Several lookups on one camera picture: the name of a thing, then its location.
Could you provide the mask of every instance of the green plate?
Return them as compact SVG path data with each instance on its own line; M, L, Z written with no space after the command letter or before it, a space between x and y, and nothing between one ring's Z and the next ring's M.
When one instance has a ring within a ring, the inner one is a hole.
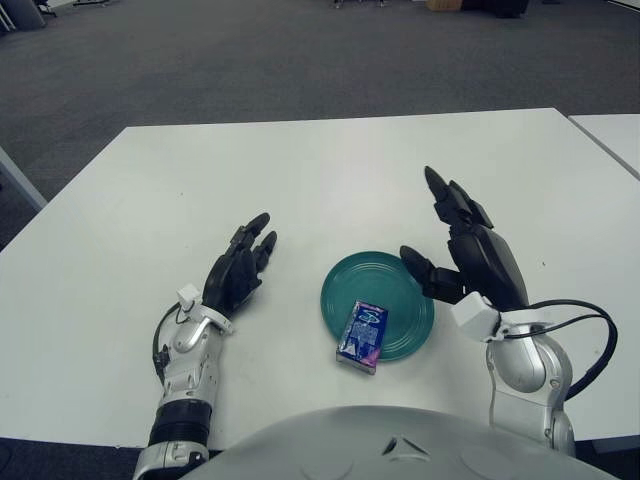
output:
M342 259L322 285L322 316L336 341L342 336L357 300L389 311L380 360L397 360L415 352L433 326L433 300L398 257L361 252Z

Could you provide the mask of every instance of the robotic arm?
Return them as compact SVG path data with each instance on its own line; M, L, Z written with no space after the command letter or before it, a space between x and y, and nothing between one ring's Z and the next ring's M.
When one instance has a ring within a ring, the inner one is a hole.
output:
M140 453L138 479L180 478L209 459L207 441L218 384L218 358L229 321L262 283L277 235L269 233L251 250L269 222L263 213L238 228L227 251L213 265L200 293L178 291L179 302L160 321L153 339L153 363L163 386L149 446ZM168 321L175 315L174 321Z
M450 226L449 251L459 272L435 267L410 247L400 256L426 296L455 304L458 326L476 341L488 343L487 367L493 383L491 423L529 437L547 447L573 455L573 430L563 411L564 401L586 388L606 367L613 355L617 330L599 307L574 300L529 305L522 274L507 242L493 231L484 208L463 188L448 185L431 168L425 177L436 203L435 210ZM571 362L545 332L548 322L540 308L578 305L597 314L609 326L609 340L602 357L587 374L571 386Z

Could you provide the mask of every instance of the black cable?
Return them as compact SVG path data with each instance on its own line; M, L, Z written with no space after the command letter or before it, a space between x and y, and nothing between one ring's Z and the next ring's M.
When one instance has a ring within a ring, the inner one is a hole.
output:
M554 330L559 330L566 326L571 325L572 323L579 322L580 320L585 320L587 318L604 318L602 315L592 313L590 315L581 315L580 317L572 318L571 320L567 320L566 322L558 323L552 327L540 328L538 330L532 330L529 333L514 333L513 335L505 335L504 338L508 338L509 340L515 340L518 338L529 338L535 337L536 335L542 335L543 333L553 332Z
M553 330L558 330L559 328L566 327L568 325L579 322L581 320L585 320L587 318L603 318L607 322L607 326L609 327L609 336L607 338L607 344L605 345L604 350L602 351L602 354L600 355L598 360L595 361L595 363L586 371L586 373L582 376L580 380L578 380L573 385L571 385L571 387L569 387L569 391L567 392L567 396L565 398L565 400L569 400L575 397L576 395L578 395L589 385L591 385L591 383L596 378L598 378L598 375L600 375L600 373L602 373L602 371L607 367L607 365L609 364L609 360L611 360L611 357L613 356L613 352L615 352L616 350L616 344L618 343L618 329L616 328L615 323L613 323L611 316L604 309L592 303L584 302L582 300L568 300L568 299L546 300L544 302L538 302L538 303L529 305L527 308L532 310L537 310L539 308L545 308L545 307L557 306L557 305L574 305L577 307L588 308L590 310L598 312L598 314L597 315L596 314L581 315L579 317L572 318L571 320L567 320L566 322L559 323L558 325L554 325L552 327L543 328L540 330L534 330L529 333L507 335L505 336L505 338L517 339L517 338L533 337L535 335L542 335L543 333L552 332Z
M178 310L177 313L180 313L180 302L174 303L169 308L169 310L166 311L166 313L164 314L164 316L160 320L160 323L158 323L158 326L156 327L156 331L153 334L153 344L151 345L151 360L153 361L153 365L156 368L156 373L158 374L158 377L160 377L160 381L163 384L164 384L164 373L162 372L162 370L159 370L157 368L157 366L156 366L156 356L158 355L158 353L160 351L158 349L158 337L160 336L160 328L162 328L162 325L164 324L164 321L169 317L169 315L171 315L176 310Z

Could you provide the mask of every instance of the small box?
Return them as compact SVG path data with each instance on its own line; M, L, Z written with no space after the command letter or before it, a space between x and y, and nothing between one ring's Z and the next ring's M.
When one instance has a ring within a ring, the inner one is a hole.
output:
M388 314L382 307L357 301L338 343L336 360L370 375L376 373Z
M462 0L427 0L426 3L434 12L453 12L462 8Z

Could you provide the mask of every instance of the blue carton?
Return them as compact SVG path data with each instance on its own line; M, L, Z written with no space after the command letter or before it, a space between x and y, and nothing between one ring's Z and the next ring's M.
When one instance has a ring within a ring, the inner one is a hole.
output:
M376 373L388 314L382 307L357 301L338 343L336 360Z

